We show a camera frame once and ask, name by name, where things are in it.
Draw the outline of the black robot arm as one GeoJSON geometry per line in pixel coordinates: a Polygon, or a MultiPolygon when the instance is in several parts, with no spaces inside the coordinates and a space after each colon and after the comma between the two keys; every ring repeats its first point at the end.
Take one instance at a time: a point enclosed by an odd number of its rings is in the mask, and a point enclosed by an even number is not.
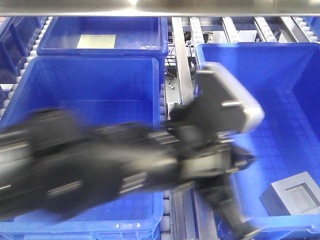
{"type": "Polygon", "coordinates": [[[245,240],[259,229],[229,177],[253,161],[185,120],[82,126],[64,109],[44,109],[0,132],[0,219],[44,209],[64,221],[129,194],[191,188],[245,240]]]}

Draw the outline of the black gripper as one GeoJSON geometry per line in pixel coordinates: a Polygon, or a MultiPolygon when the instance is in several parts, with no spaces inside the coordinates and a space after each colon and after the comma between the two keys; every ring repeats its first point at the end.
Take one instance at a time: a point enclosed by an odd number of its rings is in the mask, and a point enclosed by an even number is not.
{"type": "Polygon", "coordinates": [[[192,184],[214,212],[228,225],[232,240],[250,240],[260,228],[245,220],[235,199],[230,176],[248,169],[255,155],[232,138],[207,139],[194,125],[172,129],[178,139],[179,180],[192,184]]]}

